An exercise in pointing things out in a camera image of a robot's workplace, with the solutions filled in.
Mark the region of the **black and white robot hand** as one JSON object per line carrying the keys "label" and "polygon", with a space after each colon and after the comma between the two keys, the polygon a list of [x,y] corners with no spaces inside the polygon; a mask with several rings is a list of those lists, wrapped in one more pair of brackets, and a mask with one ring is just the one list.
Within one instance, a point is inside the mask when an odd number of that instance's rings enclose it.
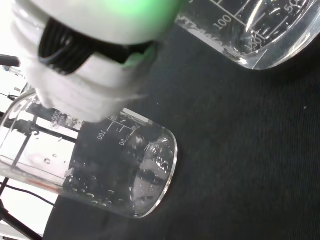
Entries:
{"label": "black and white robot hand", "polygon": [[100,122],[138,99],[181,0],[14,0],[11,34],[40,103]]}

